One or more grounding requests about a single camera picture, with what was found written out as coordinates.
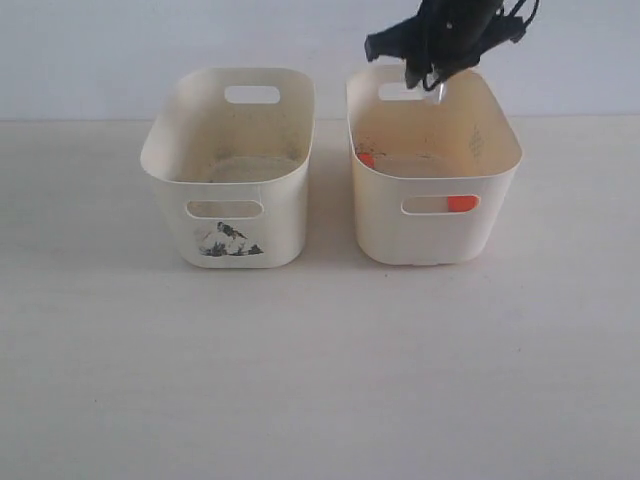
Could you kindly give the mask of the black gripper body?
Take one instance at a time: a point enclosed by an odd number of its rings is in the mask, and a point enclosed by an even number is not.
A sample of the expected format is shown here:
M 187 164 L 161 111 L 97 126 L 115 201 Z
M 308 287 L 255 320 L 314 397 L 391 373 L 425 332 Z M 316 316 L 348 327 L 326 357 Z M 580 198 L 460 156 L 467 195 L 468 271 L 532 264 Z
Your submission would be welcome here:
M 526 34 L 530 19 L 522 1 L 506 11 L 502 1 L 423 1 L 417 13 L 365 40 L 369 62 L 402 59 L 415 70 L 453 70 L 477 65 L 480 57 Z

